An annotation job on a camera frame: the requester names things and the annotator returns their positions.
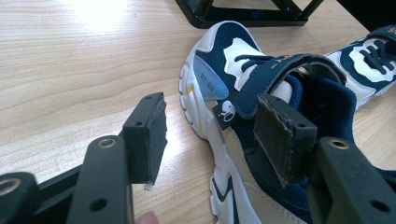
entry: blue fabric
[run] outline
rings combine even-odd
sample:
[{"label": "blue fabric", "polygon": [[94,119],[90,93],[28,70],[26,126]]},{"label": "blue fabric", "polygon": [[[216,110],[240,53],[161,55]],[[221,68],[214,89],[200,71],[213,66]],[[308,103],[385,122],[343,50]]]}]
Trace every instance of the blue fabric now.
[{"label": "blue fabric", "polygon": [[194,57],[194,73],[204,100],[223,100],[228,89],[216,72],[200,57]]},{"label": "blue fabric", "polygon": [[247,33],[243,27],[236,23],[230,22],[224,23],[219,27],[216,34],[214,47],[209,53],[204,53],[198,50],[195,52],[195,55],[202,58],[210,67],[213,68],[213,70],[227,86],[230,94],[233,94],[236,91],[236,89],[233,87],[235,83],[235,77],[224,72],[224,65],[226,64],[224,49],[227,49],[233,44],[234,38],[241,38],[251,47],[259,50],[250,34]]},{"label": "blue fabric", "polygon": [[244,119],[252,118],[257,108],[257,96],[260,93],[272,92],[288,74],[290,64],[301,58],[302,55],[281,56],[258,65],[233,100],[238,114]]}]

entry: velcro strap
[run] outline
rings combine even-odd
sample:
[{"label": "velcro strap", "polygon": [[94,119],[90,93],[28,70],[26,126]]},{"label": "velcro strap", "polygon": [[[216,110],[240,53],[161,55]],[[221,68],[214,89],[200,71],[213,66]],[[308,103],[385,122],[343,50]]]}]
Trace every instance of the velcro strap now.
[{"label": "velcro strap", "polygon": [[304,67],[310,76],[327,77],[339,83],[346,83],[346,76],[332,61],[320,55],[297,54],[281,56],[257,66],[248,81],[233,99],[236,112],[243,119],[251,119],[257,108],[260,93],[271,94],[293,70]]},{"label": "velcro strap", "polygon": [[367,35],[367,38],[373,37],[382,37],[396,42],[396,24],[378,28]]}]

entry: mounting hole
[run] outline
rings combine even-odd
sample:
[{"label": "mounting hole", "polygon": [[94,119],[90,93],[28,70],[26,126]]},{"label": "mounting hole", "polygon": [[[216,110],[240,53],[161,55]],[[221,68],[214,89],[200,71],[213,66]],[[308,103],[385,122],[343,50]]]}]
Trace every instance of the mounting hole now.
[{"label": "mounting hole", "polygon": [[338,148],[338,149],[349,149],[349,144],[344,142],[344,141],[342,141],[342,140],[332,139],[332,140],[330,140],[329,144],[332,147],[335,147],[335,148]]},{"label": "mounting hole", "polygon": [[142,124],[143,124],[142,122],[138,121],[138,122],[134,122],[132,125],[134,125],[134,126],[140,126],[140,125],[142,125]]},{"label": "mounting hole", "polygon": [[98,211],[104,209],[106,207],[106,205],[107,205],[106,199],[98,199],[90,204],[90,210],[92,212],[98,212]]},{"label": "mounting hole", "polygon": [[117,141],[114,138],[106,138],[98,142],[98,147],[99,148],[108,148],[108,147],[114,147],[116,145]]},{"label": "mounting hole", "polygon": [[389,207],[384,203],[373,200],[373,201],[370,201],[370,204],[372,207],[376,208],[377,210],[379,210],[381,212],[386,212],[386,213],[390,212]]},{"label": "mounting hole", "polygon": [[17,189],[20,184],[21,180],[19,178],[9,178],[0,181],[0,196],[12,192],[14,189]]}]

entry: shoe logo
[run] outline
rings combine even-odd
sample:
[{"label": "shoe logo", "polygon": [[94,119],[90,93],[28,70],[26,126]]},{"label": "shoe logo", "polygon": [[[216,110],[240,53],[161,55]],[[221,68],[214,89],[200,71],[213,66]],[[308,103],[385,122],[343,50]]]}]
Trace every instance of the shoe logo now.
[{"label": "shoe logo", "polygon": [[235,116],[236,110],[233,104],[230,101],[224,101],[222,104],[222,113],[219,114],[219,117],[223,119],[224,122],[229,122]]}]

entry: black metal frame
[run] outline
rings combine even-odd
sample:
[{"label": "black metal frame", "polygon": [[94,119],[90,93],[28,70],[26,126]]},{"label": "black metal frame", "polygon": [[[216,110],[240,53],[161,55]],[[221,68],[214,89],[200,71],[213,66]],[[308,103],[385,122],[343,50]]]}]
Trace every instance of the black metal frame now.
[{"label": "black metal frame", "polygon": [[0,224],[134,223],[132,184],[155,184],[165,107],[161,92],[144,97],[118,136],[93,140],[81,166],[40,185],[29,173],[0,175]]},{"label": "black metal frame", "polygon": [[245,26],[303,26],[323,2],[312,0],[300,10],[292,0],[273,0],[279,10],[213,7],[214,0],[176,0],[190,24],[206,29],[219,21],[239,21]]},{"label": "black metal frame", "polygon": [[[0,175],[0,224],[134,223],[132,183],[155,183],[166,145],[164,110],[161,93],[143,98],[118,136],[92,141],[80,167],[40,185],[28,173]],[[381,175],[353,143],[317,140],[315,125],[267,94],[255,121],[257,149],[281,182],[308,176],[315,223],[394,223],[395,178]]]}]

